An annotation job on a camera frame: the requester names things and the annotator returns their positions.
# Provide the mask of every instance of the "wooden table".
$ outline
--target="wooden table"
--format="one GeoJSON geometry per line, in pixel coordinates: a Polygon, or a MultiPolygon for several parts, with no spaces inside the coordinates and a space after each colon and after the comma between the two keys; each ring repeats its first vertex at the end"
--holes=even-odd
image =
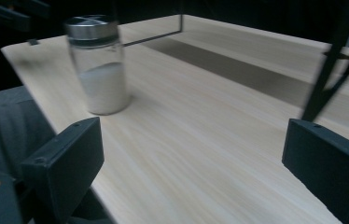
{"type": "MultiPolygon", "coordinates": [[[[122,25],[123,42],[172,21],[122,25]]],[[[105,164],[93,182],[115,220],[340,223],[281,163],[327,47],[186,16],[184,33],[126,48],[132,101],[101,117],[105,164]]],[[[56,132],[93,117],[63,36],[3,52],[56,132]]],[[[316,122],[349,138],[349,83],[316,122]]]]}

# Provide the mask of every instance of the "gray fabric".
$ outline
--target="gray fabric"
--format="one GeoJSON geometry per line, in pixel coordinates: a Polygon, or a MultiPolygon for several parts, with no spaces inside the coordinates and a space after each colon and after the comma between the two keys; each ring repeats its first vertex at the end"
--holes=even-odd
{"type": "Polygon", "coordinates": [[[32,96],[24,86],[14,87],[11,89],[0,91],[0,105],[16,104],[32,99],[32,96]]]}
{"type": "Polygon", "coordinates": [[[21,178],[21,161],[54,136],[34,101],[0,105],[0,170],[21,178]]]}

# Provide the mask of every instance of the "silver jar lid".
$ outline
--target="silver jar lid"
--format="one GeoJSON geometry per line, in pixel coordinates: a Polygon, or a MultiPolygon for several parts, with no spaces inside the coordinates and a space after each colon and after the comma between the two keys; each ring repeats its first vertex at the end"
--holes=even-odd
{"type": "Polygon", "coordinates": [[[64,23],[70,44],[86,48],[118,40],[118,25],[117,21],[106,15],[73,17],[64,23]]]}

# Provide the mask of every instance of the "light wood grain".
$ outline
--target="light wood grain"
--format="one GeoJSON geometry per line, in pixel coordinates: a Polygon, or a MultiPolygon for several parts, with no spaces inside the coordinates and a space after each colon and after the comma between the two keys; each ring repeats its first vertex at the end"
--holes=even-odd
{"type": "MultiPolygon", "coordinates": [[[[122,38],[160,20],[123,25],[122,38]]],[[[185,24],[125,49],[132,101],[101,117],[105,164],[93,187],[116,221],[340,223],[281,163],[287,122],[327,45],[190,16],[185,24]]],[[[63,36],[3,52],[56,132],[93,116],[63,36]]],[[[318,122],[349,138],[349,83],[318,122]]]]}

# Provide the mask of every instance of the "black metal frame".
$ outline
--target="black metal frame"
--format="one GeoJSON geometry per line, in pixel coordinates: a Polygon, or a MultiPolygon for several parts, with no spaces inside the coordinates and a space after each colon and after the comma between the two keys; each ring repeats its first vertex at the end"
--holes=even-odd
{"type": "Polygon", "coordinates": [[[169,35],[177,35],[183,32],[183,28],[184,28],[184,1],[183,0],[179,0],[179,27],[177,31],[168,33],[168,34],[164,34],[164,35],[156,35],[156,36],[152,36],[149,38],[145,38],[145,39],[141,39],[141,40],[136,40],[130,43],[126,43],[124,44],[124,47],[129,47],[131,45],[135,45],[135,44],[141,44],[150,40],[155,40],[155,39],[159,39],[159,38],[163,38],[169,35]]]}
{"type": "Polygon", "coordinates": [[[345,7],[347,10],[342,15],[342,20],[340,21],[336,32],[333,36],[332,45],[328,52],[328,56],[323,63],[317,80],[314,84],[314,88],[311,92],[309,100],[304,107],[301,119],[313,121],[317,118],[319,113],[328,104],[329,100],[334,96],[334,94],[340,89],[340,87],[349,78],[349,64],[347,65],[342,76],[337,80],[337,82],[329,88],[327,86],[329,78],[334,69],[335,63],[341,58],[342,47],[346,45],[346,41],[349,37],[349,3],[345,7]]]}

